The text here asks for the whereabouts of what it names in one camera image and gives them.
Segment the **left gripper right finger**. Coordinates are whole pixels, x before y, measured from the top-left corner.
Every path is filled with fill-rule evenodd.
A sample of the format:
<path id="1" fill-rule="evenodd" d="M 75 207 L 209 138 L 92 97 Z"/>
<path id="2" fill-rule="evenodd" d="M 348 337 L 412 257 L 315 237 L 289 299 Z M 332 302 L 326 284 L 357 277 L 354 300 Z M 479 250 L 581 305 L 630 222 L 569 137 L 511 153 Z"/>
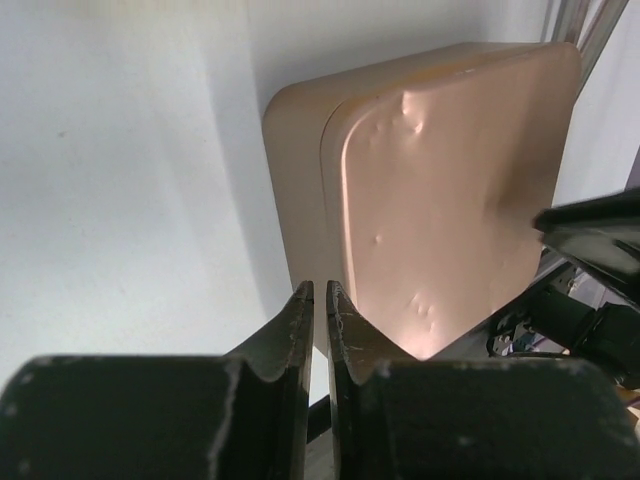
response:
<path id="1" fill-rule="evenodd" d="M 635 479 L 639 441 L 580 359 L 419 361 L 326 291 L 340 479 Z"/>

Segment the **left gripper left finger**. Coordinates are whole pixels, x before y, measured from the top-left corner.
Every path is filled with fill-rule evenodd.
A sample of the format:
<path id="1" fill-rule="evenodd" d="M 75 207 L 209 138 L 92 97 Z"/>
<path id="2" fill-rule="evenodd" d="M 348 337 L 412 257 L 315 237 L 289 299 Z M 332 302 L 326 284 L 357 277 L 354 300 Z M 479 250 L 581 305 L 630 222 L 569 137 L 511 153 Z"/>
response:
<path id="1" fill-rule="evenodd" d="M 50 355 L 1 395 L 5 479 L 300 479 L 314 287 L 222 356 Z"/>

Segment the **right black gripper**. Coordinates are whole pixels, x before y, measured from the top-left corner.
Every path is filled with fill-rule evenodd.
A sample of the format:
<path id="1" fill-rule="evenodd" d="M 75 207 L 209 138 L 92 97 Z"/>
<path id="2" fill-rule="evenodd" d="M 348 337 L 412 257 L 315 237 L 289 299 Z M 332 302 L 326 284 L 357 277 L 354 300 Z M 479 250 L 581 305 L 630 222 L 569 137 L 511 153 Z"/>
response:
<path id="1" fill-rule="evenodd" d="M 639 386 L 639 189 L 541 211 L 538 271 L 487 319 L 491 357 L 588 360 Z"/>

